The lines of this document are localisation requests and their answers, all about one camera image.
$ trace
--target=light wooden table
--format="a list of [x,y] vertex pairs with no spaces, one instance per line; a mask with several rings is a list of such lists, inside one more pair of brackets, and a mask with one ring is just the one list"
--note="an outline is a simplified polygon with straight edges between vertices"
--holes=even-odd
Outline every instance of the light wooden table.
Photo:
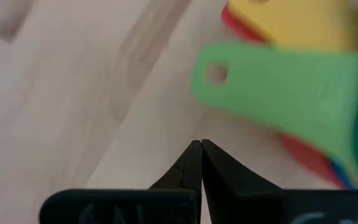
[[269,131],[190,93],[202,46],[232,38],[224,5],[35,2],[0,63],[0,223],[37,223],[41,203],[61,189],[147,188],[201,138],[279,186],[334,188]]

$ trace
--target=green measuring spoon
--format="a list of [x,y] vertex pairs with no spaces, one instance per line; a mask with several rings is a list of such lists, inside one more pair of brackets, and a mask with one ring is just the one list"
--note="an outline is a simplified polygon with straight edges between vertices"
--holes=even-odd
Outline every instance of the green measuring spoon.
[[[211,65],[227,68],[220,85]],[[334,159],[358,186],[358,53],[295,52],[233,42],[205,48],[192,90],[203,103],[293,134]]]

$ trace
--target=wooden surface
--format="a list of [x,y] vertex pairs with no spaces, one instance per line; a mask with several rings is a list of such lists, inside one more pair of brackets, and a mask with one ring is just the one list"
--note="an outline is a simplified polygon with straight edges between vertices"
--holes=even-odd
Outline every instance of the wooden surface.
[[146,188],[201,138],[279,186],[333,188],[269,131],[190,93],[198,51],[232,39],[224,5],[34,2],[16,38],[0,40],[0,223],[37,223],[41,203],[61,189]]

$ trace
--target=yellow measuring spoon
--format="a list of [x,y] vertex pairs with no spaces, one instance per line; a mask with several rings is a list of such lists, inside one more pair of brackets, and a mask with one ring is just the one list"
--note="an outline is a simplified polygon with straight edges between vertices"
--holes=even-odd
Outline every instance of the yellow measuring spoon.
[[272,45],[358,50],[358,8],[345,0],[230,0],[229,12]]

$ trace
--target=red measuring spoon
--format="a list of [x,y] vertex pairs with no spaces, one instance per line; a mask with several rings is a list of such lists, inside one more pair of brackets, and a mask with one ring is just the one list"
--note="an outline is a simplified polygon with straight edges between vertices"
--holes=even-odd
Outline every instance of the red measuring spoon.
[[[255,30],[247,26],[244,22],[232,16],[227,6],[222,11],[222,21],[225,26],[233,30],[245,41],[268,43],[267,39],[256,33]],[[295,160],[315,174],[336,184],[339,188],[345,189],[345,186],[332,170],[331,161],[324,154],[286,134],[279,133],[278,136],[287,152],[289,152]]]

